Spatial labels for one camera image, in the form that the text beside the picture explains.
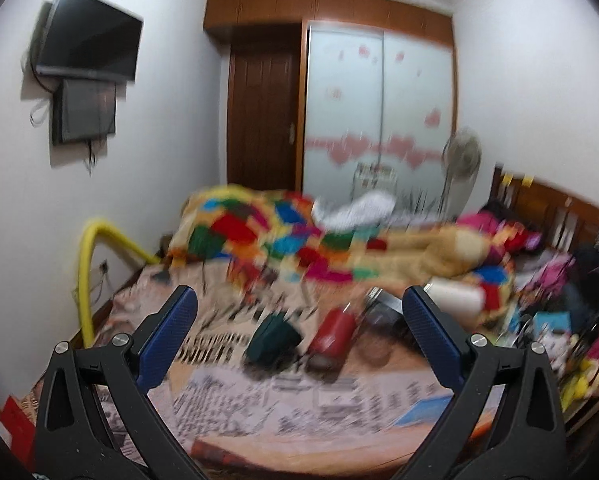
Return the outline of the clear glass cup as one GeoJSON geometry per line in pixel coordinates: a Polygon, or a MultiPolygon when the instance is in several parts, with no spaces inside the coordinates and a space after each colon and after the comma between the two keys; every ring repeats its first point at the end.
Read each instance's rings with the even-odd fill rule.
{"type": "Polygon", "coordinates": [[[365,364],[385,366],[393,353],[394,333],[388,322],[364,318],[357,335],[356,349],[365,364]]]}

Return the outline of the red bag on floor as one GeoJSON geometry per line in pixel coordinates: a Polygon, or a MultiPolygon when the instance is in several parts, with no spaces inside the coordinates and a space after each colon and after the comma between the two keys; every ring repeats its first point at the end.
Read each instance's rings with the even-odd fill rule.
{"type": "Polygon", "coordinates": [[[0,411],[0,421],[10,434],[10,451],[29,472],[33,472],[35,469],[35,426],[13,396],[8,396],[0,411]]]}

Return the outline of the black thermos bottle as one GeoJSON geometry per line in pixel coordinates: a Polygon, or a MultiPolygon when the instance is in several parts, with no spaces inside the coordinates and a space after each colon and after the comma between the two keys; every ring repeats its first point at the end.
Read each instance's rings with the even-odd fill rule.
{"type": "Polygon", "coordinates": [[[406,325],[401,299],[380,287],[372,287],[365,294],[362,315],[378,330],[397,330],[406,325]]]}

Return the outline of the red plush toy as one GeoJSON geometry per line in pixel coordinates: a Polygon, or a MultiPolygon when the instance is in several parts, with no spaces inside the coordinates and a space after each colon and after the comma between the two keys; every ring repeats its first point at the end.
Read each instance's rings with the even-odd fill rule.
{"type": "Polygon", "coordinates": [[[517,256],[537,252],[542,242],[542,232],[520,222],[507,221],[501,223],[493,239],[511,256],[517,256]]]}

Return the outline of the newspaper print bed sheet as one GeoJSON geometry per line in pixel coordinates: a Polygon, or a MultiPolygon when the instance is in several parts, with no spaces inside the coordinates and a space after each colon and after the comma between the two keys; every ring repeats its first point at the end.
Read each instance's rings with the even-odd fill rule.
{"type": "Polygon", "coordinates": [[[178,442],[219,478],[372,477],[414,454],[452,393],[405,338],[374,368],[353,347],[339,373],[306,366],[303,352],[272,370],[244,359],[258,325],[282,313],[311,341],[331,309],[359,312],[367,283],[305,281],[227,260],[165,269],[149,266],[112,301],[94,333],[106,344],[131,333],[173,290],[198,295],[196,322],[150,400],[178,442]]]}

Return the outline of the dark green mug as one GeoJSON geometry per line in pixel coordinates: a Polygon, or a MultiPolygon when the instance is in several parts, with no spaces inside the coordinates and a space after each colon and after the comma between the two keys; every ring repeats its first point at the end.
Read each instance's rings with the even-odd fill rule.
{"type": "Polygon", "coordinates": [[[244,352],[249,364],[272,368],[295,352],[303,334],[282,313],[272,313],[258,325],[244,352]]]}

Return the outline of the wooden headboard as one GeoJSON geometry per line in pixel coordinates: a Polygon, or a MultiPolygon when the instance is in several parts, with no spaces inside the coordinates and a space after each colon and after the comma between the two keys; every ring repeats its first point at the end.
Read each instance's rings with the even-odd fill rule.
{"type": "Polygon", "coordinates": [[[560,252],[572,252],[592,245],[599,233],[599,207],[573,192],[529,176],[493,170],[490,198],[497,198],[521,221],[538,228],[547,245],[560,252]]]}

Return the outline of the red thermos bottle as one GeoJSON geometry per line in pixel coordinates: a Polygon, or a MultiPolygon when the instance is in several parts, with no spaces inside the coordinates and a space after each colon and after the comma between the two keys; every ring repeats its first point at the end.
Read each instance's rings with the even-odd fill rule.
{"type": "Polygon", "coordinates": [[[308,346],[306,354],[309,370],[340,370],[353,344],[357,327],[357,316],[349,304],[331,309],[308,346]]]}

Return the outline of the colourful patchwork blanket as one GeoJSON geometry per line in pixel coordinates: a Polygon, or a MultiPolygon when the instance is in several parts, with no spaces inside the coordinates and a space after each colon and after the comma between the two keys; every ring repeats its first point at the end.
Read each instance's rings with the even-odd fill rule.
{"type": "Polygon", "coordinates": [[[346,285],[380,281],[423,285],[448,278],[484,288],[497,311],[513,295],[514,266],[505,247],[468,226],[319,228],[313,200],[290,191],[218,185],[192,194],[166,257],[176,264],[228,258],[269,263],[308,281],[346,285]]]}

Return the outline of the standing electric fan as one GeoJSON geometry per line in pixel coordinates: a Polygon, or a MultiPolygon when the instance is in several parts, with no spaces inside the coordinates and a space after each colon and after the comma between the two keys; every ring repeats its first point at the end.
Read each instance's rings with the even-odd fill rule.
{"type": "Polygon", "coordinates": [[[482,164],[482,145],[476,132],[457,130],[446,143],[441,162],[445,181],[439,212],[445,219],[456,219],[467,206],[482,164]]]}

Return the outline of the white bedside appliance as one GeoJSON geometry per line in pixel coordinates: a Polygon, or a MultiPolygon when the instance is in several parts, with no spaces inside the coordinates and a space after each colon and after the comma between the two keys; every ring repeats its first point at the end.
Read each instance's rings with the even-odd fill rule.
{"type": "Polygon", "coordinates": [[[354,200],[371,191],[397,193],[397,172],[382,164],[364,164],[359,162],[354,172],[350,197],[354,200]]]}

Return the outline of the dark brown wooden door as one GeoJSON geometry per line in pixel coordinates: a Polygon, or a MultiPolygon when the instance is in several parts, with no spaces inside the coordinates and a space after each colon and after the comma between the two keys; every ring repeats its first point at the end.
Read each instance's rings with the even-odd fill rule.
{"type": "Polygon", "coordinates": [[[295,188],[301,25],[244,27],[230,46],[227,178],[253,190],[295,188]]]}

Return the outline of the frosted wardrobe with hearts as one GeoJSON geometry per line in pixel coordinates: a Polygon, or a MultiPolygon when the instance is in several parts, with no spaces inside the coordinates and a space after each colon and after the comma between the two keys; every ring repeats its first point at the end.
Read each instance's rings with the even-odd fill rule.
{"type": "Polygon", "coordinates": [[[359,162],[397,172],[397,208],[441,206],[453,129],[453,52],[432,41],[313,24],[308,31],[303,190],[343,205],[359,162]]]}

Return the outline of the small black wall monitor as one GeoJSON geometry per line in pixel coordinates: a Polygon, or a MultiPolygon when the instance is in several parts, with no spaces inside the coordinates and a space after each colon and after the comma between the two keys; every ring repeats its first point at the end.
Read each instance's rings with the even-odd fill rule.
{"type": "Polygon", "coordinates": [[[52,96],[53,145],[87,143],[115,133],[116,84],[63,79],[52,96]]]}

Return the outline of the wall mounted black television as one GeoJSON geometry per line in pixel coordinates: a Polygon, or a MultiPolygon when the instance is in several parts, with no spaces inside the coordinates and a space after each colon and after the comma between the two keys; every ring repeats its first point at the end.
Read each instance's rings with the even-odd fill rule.
{"type": "Polygon", "coordinates": [[[102,0],[53,0],[34,55],[45,77],[136,79],[143,19],[102,0]]]}

